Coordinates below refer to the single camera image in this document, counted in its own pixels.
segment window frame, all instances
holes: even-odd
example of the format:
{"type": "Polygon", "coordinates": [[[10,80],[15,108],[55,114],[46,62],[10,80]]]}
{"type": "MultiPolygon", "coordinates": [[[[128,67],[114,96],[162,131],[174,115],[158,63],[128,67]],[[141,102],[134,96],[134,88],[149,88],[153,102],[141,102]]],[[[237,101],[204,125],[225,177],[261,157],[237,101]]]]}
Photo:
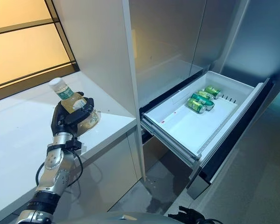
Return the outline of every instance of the window frame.
{"type": "Polygon", "coordinates": [[[64,49],[69,57],[69,62],[64,64],[59,64],[50,68],[46,68],[41,71],[37,71],[28,75],[24,75],[22,77],[7,81],[5,83],[0,84],[0,100],[4,99],[6,97],[12,96],[16,93],[19,93],[21,91],[33,88],[35,86],[41,85],[43,83],[46,83],[50,81],[53,78],[56,77],[62,77],[69,74],[72,74],[74,72],[80,71],[80,68],[77,64],[76,58],[71,50],[70,44],[68,42],[68,39],[65,35],[64,29],[61,25],[59,16],[56,12],[56,8],[54,6],[54,3],[52,0],[44,0],[46,3],[46,6],[48,8],[49,14],[51,16],[50,19],[44,19],[44,20],[38,20],[38,21],[32,21],[32,22],[26,22],[22,24],[16,24],[8,27],[0,28],[0,34],[6,33],[6,32],[13,32],[20,29],[26,29],[26,28],[32,28],[36,26],[43,26],[47,24],[54,24],[55,28],[59,34],[60,40],[64,46],[64,49]]]}

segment gray floor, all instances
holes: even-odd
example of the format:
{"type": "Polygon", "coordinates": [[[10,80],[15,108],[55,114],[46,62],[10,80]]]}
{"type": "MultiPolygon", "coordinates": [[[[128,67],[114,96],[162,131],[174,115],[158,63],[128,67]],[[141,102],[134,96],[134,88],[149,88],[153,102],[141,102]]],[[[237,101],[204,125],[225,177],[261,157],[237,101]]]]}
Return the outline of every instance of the gray floor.
{"type": "Polygon", "coordinates": [[[110,211],[164,214],[189,182],[191,169],[168,151],[110,211]]]}
{"type": "Polygon", "coordinates": [[[280,224],[280,94],[243,135],[213,184],[195,201],[178,205],[193,208],[224,224],[280,224]]]}

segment plastic bottle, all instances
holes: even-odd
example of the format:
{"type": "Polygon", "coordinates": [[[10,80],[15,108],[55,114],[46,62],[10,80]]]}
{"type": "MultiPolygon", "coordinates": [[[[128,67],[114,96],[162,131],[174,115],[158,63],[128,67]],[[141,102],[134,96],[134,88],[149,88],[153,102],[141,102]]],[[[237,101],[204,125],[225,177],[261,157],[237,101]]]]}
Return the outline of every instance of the plastic bottle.
{"type": "MultiPolygon", "coordinates": [[[[86,104],[86,100],[79,93],[73,92],[62,78],[52,79],[49,82],[49,86],[61,98],[61,105],[69,113],[73,113],[75,110],[83,107],[86,104]]],[[[98,121],[99,117],[94,110],[88,118],[80,123],[80,126],[90,129],[94,127],[98,121]]]]}

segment window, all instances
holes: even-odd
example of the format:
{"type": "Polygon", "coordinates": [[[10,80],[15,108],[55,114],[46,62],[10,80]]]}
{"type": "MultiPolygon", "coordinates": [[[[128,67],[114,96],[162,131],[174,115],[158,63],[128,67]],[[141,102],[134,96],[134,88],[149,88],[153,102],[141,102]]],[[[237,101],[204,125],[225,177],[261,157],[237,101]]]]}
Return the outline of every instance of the window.
{"type": "Polygon", "coordinates": [[[76,71],[52,0],[0,0],[0,99],[76,71]]]}

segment white drawer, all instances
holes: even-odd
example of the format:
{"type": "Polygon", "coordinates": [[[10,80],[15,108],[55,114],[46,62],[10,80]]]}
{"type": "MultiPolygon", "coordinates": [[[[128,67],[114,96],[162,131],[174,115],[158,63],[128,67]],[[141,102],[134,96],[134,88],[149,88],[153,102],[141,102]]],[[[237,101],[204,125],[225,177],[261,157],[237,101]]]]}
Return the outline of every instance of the white drawer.
{"type": "Polygon", "coordinates": [[[141,124],[187,165],[203,166],[259,95],[264,83],[246,85],[208,71],[142,116],[141,124]],[[198,114],[185,106],[196,90],[213,85],[223,96],[211,111],[198,114]]]}

